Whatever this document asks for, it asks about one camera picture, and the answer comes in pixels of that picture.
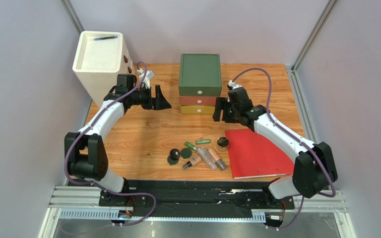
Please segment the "red drawer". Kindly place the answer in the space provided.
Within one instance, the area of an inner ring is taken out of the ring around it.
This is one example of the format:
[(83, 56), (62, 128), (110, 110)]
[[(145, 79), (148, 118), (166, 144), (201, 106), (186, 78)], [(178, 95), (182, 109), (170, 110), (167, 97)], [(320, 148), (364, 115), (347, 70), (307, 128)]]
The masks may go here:
[(182, 106), (215, 106), (217, 97), (210, 96), (180, 96)]

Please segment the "green top drawer unit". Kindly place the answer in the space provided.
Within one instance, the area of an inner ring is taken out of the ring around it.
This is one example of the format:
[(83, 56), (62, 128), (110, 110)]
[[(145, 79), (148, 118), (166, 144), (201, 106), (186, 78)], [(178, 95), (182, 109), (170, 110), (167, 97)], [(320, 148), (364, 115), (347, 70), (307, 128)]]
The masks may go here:
[(181, 54), (180, 96), (219, 97), (221, 91), (219, 54)]

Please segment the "clear foundation bottle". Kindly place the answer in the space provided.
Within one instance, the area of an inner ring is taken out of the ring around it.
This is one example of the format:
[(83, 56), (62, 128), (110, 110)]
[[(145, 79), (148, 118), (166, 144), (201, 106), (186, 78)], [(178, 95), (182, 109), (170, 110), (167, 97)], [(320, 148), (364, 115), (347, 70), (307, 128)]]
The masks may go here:
[(215, 161), (211, 154), (208, 152), (208, 149), (206, 149), (204, 146), (201, 146), (197, 148), (197, 153), (212, 171), (217, 169)]

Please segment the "black round ball sponge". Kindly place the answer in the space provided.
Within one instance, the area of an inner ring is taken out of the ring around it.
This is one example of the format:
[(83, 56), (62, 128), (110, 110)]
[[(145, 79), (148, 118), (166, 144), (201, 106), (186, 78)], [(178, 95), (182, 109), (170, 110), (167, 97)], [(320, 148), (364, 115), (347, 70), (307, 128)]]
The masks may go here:
[(170, 158), (172, 160), (178, 160), (181, 156), (180, 150), (179, 149), (172, 149), (170, 151)]

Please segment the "small tan foundation bottle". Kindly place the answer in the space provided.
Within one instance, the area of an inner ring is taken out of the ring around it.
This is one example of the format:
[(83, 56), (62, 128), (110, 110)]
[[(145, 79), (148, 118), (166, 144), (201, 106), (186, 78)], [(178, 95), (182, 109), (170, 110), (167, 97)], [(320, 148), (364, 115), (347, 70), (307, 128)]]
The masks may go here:
[(190, 167), (194, 167), (195, 165), (199, 164), (202, 161), (202, 158), (199, 155), (196, 155), (192, 158), (190, 158), (183, 166), (182, 169), (186, 170)]

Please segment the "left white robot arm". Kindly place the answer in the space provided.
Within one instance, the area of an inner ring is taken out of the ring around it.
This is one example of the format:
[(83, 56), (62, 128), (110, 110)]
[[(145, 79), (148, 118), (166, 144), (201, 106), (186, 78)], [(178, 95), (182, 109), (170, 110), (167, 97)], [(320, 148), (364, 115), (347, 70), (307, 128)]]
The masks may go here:
[(64, 173), (68, 179), (76, 177), (76, 185), (94, 185), (103, 191), (122, 193), (126, 179), (109, 168), (104, 141), (114, 124), (132, 106), (145, 110), (165, 110), (172, 106), (159, 85), (155, 96), (151, 88), (115, 86), (105, 97), (103, 105), (91, 121), (78, 132), (69, 132), (64, 138)]

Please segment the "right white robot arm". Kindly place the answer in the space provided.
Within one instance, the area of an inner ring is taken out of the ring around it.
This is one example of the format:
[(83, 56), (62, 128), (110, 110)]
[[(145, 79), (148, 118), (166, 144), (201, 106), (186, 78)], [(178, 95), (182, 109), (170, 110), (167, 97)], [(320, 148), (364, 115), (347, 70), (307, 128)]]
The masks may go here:
[(242, 86), (231, 87), (227, 97), (216, 98), (214, 121), (239, 123), (252, 132), (271, 141), (293, 162), (293, 174), (278, 178), (263, 188), (273, 199), (301, 195), (304, 198), (325, 195), (323, 190), (331, 189), (329, 197), (336, 195), (334, 183), (338, 174), (331, 147), (315, 143), (292, 131), (280, 122), (270, 110), (262, 105), (253, 105)]

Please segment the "green tube right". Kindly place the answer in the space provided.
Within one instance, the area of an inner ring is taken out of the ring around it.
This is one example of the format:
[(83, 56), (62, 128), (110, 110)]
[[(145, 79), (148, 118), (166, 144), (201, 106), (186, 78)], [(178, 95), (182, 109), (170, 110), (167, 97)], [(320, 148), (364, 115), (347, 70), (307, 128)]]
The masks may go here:
[(209, 144), (211, 142), (210, 139), (200, 139), (200, 140), (196, 140), (195, 143), (197, 145), (200, 145), (200, 144)]

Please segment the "green tube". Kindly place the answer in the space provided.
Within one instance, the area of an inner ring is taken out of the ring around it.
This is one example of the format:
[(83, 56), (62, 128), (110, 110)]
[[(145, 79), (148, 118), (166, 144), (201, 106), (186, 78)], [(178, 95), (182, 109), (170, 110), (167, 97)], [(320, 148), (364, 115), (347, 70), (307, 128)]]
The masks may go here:
[(200, 145), (200, 144), (209, 144), (211, 142), (210, 139), (200, 139), (200, 140), (196, 140), (195, 143), (197, 145)]
[(194, 150), (194, 151), (197, 151), (197, 150), (198, 150), (198, 148), (197, 148), (195, 145), (191, 144), (191, 143), (188, 142), (188, 141), (185, 142), (185, 146), (188, 147), (188, 148), (190, 148), (190, 149), (192, 149), (192, 150)]

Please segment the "red folder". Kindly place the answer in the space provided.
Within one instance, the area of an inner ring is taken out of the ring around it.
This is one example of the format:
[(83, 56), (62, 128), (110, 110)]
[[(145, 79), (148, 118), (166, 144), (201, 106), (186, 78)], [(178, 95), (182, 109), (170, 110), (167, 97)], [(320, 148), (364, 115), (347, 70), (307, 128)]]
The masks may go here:
[(274, 143), (250, 129), (225, 131), (234, 179), (288, 176), (294, 164)]

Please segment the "dark green disc right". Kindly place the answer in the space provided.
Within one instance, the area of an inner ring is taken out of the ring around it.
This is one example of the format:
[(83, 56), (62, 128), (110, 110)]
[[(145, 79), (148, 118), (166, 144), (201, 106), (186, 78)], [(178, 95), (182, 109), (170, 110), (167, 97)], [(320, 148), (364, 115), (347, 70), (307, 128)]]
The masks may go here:
[(190, 148), (184, 148), (180, 151), (180, 154), (183, 159), (188, 159), (192, 156), (192, 150)]

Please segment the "dark green disc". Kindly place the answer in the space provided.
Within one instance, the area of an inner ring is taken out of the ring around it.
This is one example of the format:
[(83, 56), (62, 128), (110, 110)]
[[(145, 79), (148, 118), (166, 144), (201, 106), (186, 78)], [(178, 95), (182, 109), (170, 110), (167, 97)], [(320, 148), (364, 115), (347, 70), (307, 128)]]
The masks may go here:
[(180, 151), (180, 154), (183, 159), (188, 159), (192, 156), (192, 150), (190, 148), (184, 148)]
[(179, 159), (178, 158), (175, 158), (175, 157), (171, 157), (171, 156), (168, 156), (167, 158), (167, 162), (170, 164), (170, 165), (175, 165), (179, 162)]

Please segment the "dark green disc left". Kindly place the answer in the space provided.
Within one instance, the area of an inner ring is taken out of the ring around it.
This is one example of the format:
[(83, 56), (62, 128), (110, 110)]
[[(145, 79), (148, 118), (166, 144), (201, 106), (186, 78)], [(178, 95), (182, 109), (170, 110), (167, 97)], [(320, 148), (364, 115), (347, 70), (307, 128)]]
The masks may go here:
[(171, 156), (168, 156), (167, 158), (167, 162), (170, 164), (170, 165), (175, 165), (179, 162), (179, 159), (178, 158), (175, 158), (175, 157), (171, 157)]

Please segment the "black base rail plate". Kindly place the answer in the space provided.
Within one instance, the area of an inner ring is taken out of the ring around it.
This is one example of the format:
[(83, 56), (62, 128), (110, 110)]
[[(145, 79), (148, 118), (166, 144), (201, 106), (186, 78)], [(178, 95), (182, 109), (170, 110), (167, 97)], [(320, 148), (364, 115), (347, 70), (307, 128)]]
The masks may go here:
[(267, 198), (259, 181), (191, 181), (191, 180), (129, 180), (129, 193), (141, 196), (123, 197), (97, 191), (96, 204), (101, 207), (134, 209), (135, 216), (177, 218), (251, 218), (252, 210), (273, 209), (281, 213), (294, 210), (291, 197), (281, 201)]

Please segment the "aluminium frame rail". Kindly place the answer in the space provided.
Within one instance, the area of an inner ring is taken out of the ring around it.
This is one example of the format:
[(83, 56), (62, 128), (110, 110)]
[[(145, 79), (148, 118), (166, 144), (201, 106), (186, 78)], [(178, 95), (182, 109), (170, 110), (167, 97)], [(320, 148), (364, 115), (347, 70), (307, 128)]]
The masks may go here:
[(130, 193), (115, 196), (95, 186), (56, 186), (40, 236), (49, 237), (57, 221), (253, 222), (288, 231), (302, 214), (332, 213), (343, 238), (355, 237), (343, 195), (330, 190), (312, 198), (289, 196), (269, 202), (258, 182), (132, 180)]

